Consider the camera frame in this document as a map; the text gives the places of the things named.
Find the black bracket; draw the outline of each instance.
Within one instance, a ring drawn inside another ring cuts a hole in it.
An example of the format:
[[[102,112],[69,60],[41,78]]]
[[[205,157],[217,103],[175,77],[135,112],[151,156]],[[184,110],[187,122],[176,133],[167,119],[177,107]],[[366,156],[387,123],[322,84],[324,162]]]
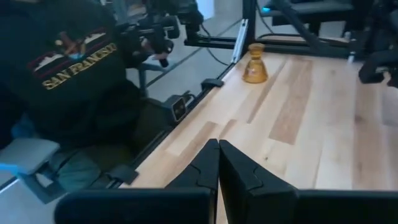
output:
[[[180,123],[188,114],[188,109],[185,103],[185,97],[180,95],[172,95],[162,103],[165,117],[169,122],[169,125],[177,126],[178,123]]]
[[[207,78],[200,85],[202,90],[210,90],[214,87],[223,87],[224,82],[215,78]]]
[[[132,184],[139,175],[137,171],[127,165],[119,165],[106,174],[108,174],[110,178],[126,184]]]

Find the gray chair armrest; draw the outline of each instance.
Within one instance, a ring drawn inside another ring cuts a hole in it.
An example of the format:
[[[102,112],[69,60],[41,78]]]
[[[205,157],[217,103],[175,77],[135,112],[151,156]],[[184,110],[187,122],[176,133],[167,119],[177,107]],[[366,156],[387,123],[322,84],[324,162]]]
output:
[[[0,150],[0,170],[8,170],[14,175],[34,174],[59,149],[58,143],[44,139],[15,139]]]

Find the amber glass vase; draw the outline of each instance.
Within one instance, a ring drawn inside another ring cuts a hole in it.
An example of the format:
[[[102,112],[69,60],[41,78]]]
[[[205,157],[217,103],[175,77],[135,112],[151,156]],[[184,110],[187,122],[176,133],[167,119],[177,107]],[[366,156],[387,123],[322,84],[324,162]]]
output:
[[[243,74],[243,80],[248,83],[262,83],[267,81],[268,73],[264,62],[261,60],[264,44],[249,45],[251,59],[246,66]]]

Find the wooden tabletop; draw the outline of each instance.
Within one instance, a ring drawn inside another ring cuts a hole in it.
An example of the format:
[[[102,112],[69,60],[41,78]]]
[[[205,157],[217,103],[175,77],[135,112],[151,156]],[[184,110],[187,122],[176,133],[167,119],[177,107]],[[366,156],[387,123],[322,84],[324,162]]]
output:
[[[212,90],[138,167],[134,183],[123,187],[166,186],[208,139],[217,138],[300,189],[398,189],[395,90],[360,84],[360,63],[281,54],[264,54],[270,79],[248,84],[241,79],[247,61],[225,76],[224,87]],[[223,208],[218,218],[226,223]]]

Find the person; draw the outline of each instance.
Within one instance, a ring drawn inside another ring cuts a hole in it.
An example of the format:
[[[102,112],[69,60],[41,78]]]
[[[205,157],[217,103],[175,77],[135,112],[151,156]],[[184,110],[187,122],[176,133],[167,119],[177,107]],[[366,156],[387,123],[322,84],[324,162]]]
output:
[[[41,138],[61,145],[49,167],[65,190],[106,186],[104,173],[131,162],[165,125],[126,78],[150,43],[133,52],[114,17],[91,0],[1,4],[0,149],[27,114]]]

